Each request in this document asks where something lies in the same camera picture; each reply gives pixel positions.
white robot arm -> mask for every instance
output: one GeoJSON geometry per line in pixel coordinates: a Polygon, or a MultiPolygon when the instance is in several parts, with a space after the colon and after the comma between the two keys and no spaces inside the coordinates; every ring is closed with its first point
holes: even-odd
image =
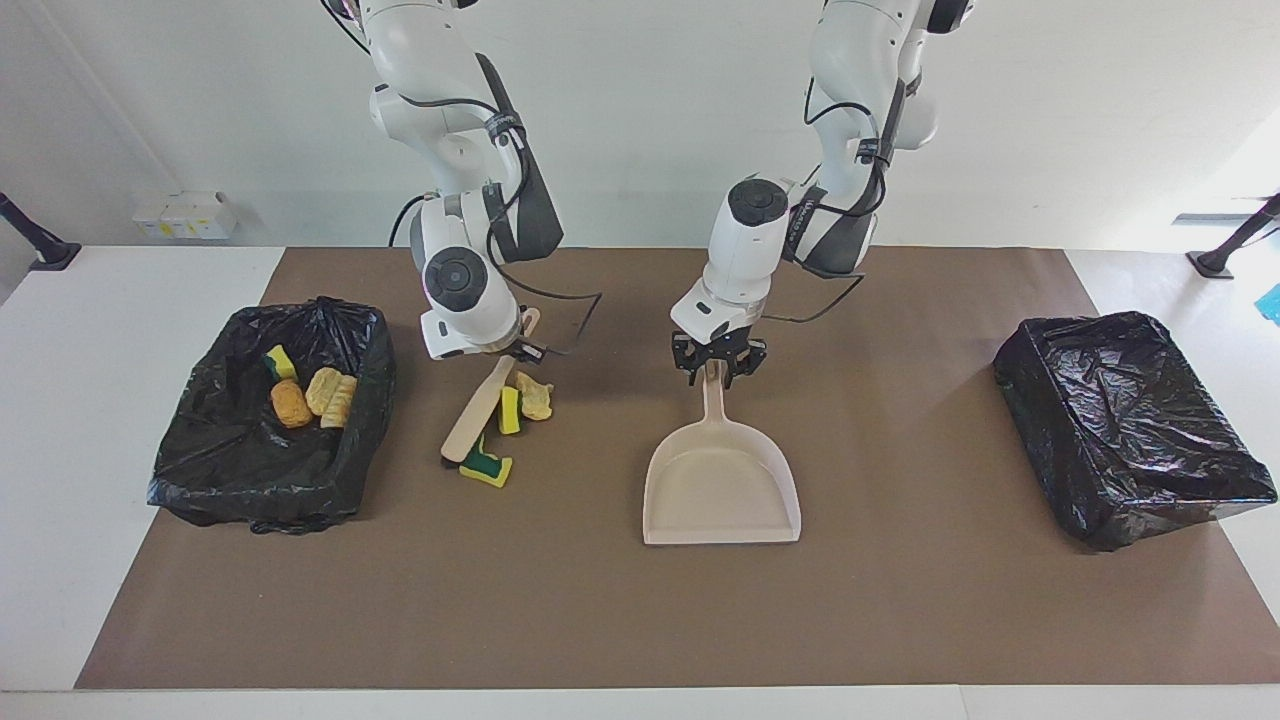
{"type": "Polygon", "coordinates": [[[925,36],[960,27],[974,1],[828,0],[805,106],[820,172],[803,183],[748,178],[724,199],[703,277],[671,311],[676,365],[690,383],[712,359],[728,364],[726,384],[763,363],[767,346],[748,336],[781,260],[826,279],[858,277],[895,149],[915,150],[937,129],[918,92],[925,36]]]}
{"type": "Polygon", "coordinates": [[[475,0],[325,0],[356,23],[383,85],[370,114],[417,150],[439,187],[411,223],[413,260],[431,309],[421,318],[434,359],[509,352],[538,363],[521,336],[520,307],[498,265],[545,258],[563,232],[520,115],[497,69],[461,37],[456,13],[475,0]],[[506,172],[486,176],[483,131],[506,172]]]}

dustpan handle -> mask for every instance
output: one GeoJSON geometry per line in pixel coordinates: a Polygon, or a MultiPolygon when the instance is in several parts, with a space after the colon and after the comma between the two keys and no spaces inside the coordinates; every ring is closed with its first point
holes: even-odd
{"type": "Polygon", "coordinates": [[[724,361],[708,360],[703,365],[703,411],[707,420],[724,421],[724,361]]]}

yellow-green sponge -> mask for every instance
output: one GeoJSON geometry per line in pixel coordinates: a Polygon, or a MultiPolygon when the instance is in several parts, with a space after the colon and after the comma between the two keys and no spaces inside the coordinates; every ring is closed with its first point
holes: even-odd
{"type": "Polygon", "coordinates": [[[458,466],[458,474],[502,488],[507,484],[507,478],[511,477],[511,457],[498,457],[484,451],[484,434],[481,434],[476,438],[467,459],[458,466]]]}
{"type": "Polygon", "coordinates": [[[271,377],[275,382],[280,380],[297,380],[298,370],[293,366],[293,360],[289,360],[287,352],[284,352],[283,345],[276,345],[262,356],[262,363],[266,364],[266,369],[271,370],[271,377]]]}
{"type": "Polygon", "coordinates": [[[502,406],[498,410],[498,432],[513,436],[520,432],[520,391],[502,388],[502,406]]]}

black cable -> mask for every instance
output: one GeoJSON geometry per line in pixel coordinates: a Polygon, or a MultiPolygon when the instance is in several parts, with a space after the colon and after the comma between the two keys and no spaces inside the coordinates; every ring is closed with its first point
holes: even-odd
{"type": "Polygon", "coordinates": [[[804,186],[809,184],[809,181],[812,181],[813,177],[817,176],[818,170],[820,170],[820,169],[822,169],[822,163],[818,163],[817,165],[814,165],[813,167],[813,172],[809,173],[809,177],[806,177],[803,183],[800,183],[800,187],[804,187],[804,186]]]}
{"type": "Polygon", "coordinates": [[[342,28],[342,32],[347,33],[347,37],[349,37],[351,41],[356,44],[356,47],[360,47],[361,50],[365,51],[365,55],[369,55],[370,54],[369,47],[365,47],[365,44],[361,42],[358,37],[356,37],[356,33],[351,32],[351,28],[347,27],[347,23],[342,22],[342,18],[338,15],[338,13],[334,13],[333,8],[330,8],[329,4],[325,3],[325,0],[320,0],[320,5],[323,5],[324,10],[329,13],[329,17],[333,18],[333,22],[338,23],[338,27],[342,28]]]}
{"type": "Polygon", "coordinates": [[[1245,242],[1244,245],[1242,245],[1240,250],[1244,250],[1245,247],[1253,247],[1254,245],[1262,242],[1263,240],[1274,236],[1277,231],[1280,231],[1280,228],[1271,228],[1271,232],[1263,234],[1262,237],[1260,237],[1257,240],[1251,240],[1249,242],[1245,242]]]}
{"type": "Polygon", "coordinates": [[[408,102],[410,105],[415,106],[415,108],[447,108],[449,105],[475,105],[476,108],[484,108],[490,114],[494,114],[494,115],[500,115],[502,114],[493,105],[490,105],[488,102],[483,102],[480,100],[471,100],[470,97],[448,97],[448,99],[444,99],[444,100],[431,100],[429,102],[424,102],[421,100],[413,100],[412,97],[404,97],[404,101],[408,102]]]}
{"type": "MultiPolygon", "coordinates": [[[[876,202],[873,202],[870,208],[868,208],[865,210],[859,210],[858,213],[855,213],[852,210],[852,208],[850,208],[849,210],[841,210],[840,208],[832,208],[831,205],[823,205],[822,202],[817,202],[817,204],[814,204],[813,209],[814,210],[826,210],[828,213],[833,213],[836,215],[841,215],[841,217],[845,217],[845,218],[852,218],[855,220],[859,219],[859,218],[865,218],[867,215],[870,215],[876,210],[879,210],[881,205],[884,204],[884,199],[888,197],[888,183],[884,181],[884,170],[883,170],[883,168],[879,164],[881,160],[883,160],[883,158],[881,158],[879,155],[877,155],[876,156],[876,165],[872,168],[872,179],[876,181],[876,184],[879,188],[879,195],[876,197],[876,202]]],[[[799,208],[803,208],[803,206],[804,206],[804,202],[799,202],[795,206],[792,206],[791,210],[795,211],[795,210],[797,210],[799,208]]]]}
{"type": "MultiPolygon", "coordinates": [[[[521,137],[521,141],[525,145],[527,145],[527,141],[525,141],[524,132],[520,133],[520,137],[521,137]]],[[[577,346],[579,346],[579,343],[582,340],[582,333],[586,332],[586,325],[591,322],[591,316],[595,315],[596,306],[599,306],[600,301],[604,300],[604,292],[593,292],[593,293],[588,293],[588,295],[563,295],[563,293],[559,293],[559,292],[549,292],[549,291],[545,291],[545,290],[539,290],[539,288],[536,288],[536,287],[534,287],[531,284],[524,283],[524,282],[521,282],[521,281],[511,277],[511,274],[507,273],[507,270],[498,263],[498,259],[493,254],[493,243],[494,243],[494,240],[497,238],[495,237],[495,231],[494,231],[494,223],[497,223],[498,220],[500,220],[507,214],[507,211],[511,210],[511,208],[516,204],[516,201],[520,200],[520,196],[524,195],[525,187],[529,186],[529,174],[530,174],[530,170],[531,170],[531,168],[529,167],[529,158],[525,155],[525,150],[522,147],[517,146],[516,147],[516,154],[520,155],[520,184],[516,187],[516,192],[513,192],[511,195],[511,199],[507,200],[506,202],[503,202],[502,210],[499,210],[498,214],[494,215],[493,218],[489,218],[489,233],[485,237],[485,254],[489,255],[489,263],[493,264],[493,266],[498,270],[498,274],[502,275],[502,278],[504,281],[507,281],[508,283],[518,287],[520,290],[524,290],[525,292],[536,295],[539,297],[547,297],[547,299],[550,299],[550,300],[564,300],[564,301],[590,300],[591,301],[591,306],[586,309],[586,313],[582,315],[582,322],[577,327],[577,334],[573,336],[573,345],[571,345],[568,347],[568,350],[557,350],[554,347],[547,347],[545,348],[547,352],[549,352],[552,355],[559,355],[561,357],[566,357],[568,355],[572,355],[573,351],[577,350],[577,346]]]]}
{"type": "Polygon", "coordinates": [[[819,320],[822,319],[823,315],[835,310],[836,306],[844,302],[846,297],[849,297],[855,290],[858,290],[858,286],[863,284],[864,279],[867,279],[867,275],[863,273],[854,275],[854,282],[850,283],[847,288],[845,288],[845,292],[841,292],[840,296],[832,300],[829,305],[827,305],[822,310],[818,310],[818,313],[809,315],[808,318],[782,318],[780,315],[764,315],[762,319],[774,320],[777,323],[792,323],[796,325],[804,325],[814,320],[819,320]]]}
{"type": "Polygon", "coordinates": [[[850,110],[858,110],[859,113],[867,115],[867,120],[872,124],[872,129],[879,132],[879,128],[876,127],[876,115],[872,114],[870,108],[863,105],[861,102],[832,102],[829,108],[826,108],[823,111],[810,118],[809,105],[813,102],[813,83],[814,78],[810,77],[809,90],[806,90],[804,94],[804,124],[812,126],[829,113],[833,113],[836,110],[850,109],[850,110]]]}
{"type": "Polygon", "coordinates": [[[426,200],[426,197],[422,196],[422,195],[419,195],[419,196],[415,196],[408,202],[406,202],[403,208],[401,208],[399,214],[396,215],[396,223],[392,225],[392,234],[387,240],[387,247],[396,247],[396,236],[399,234],[399,225],[401,225],[401,223],[404,222],[404,215],[408,215],[408,211],[412,210],[415,205],[417,205],[419,202],[421,202],[424,200],[426,200]]]}

beige dustpan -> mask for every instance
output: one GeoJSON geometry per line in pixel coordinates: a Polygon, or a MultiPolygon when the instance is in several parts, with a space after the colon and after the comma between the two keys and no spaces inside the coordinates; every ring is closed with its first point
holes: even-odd
{"type": "Polygon", "coordinates": [[[649,461],[645,544],[800,539],[800,500],[782,451],[724,416],[722,360],[703,368],[705,416],[672,433],[649,461]]]}

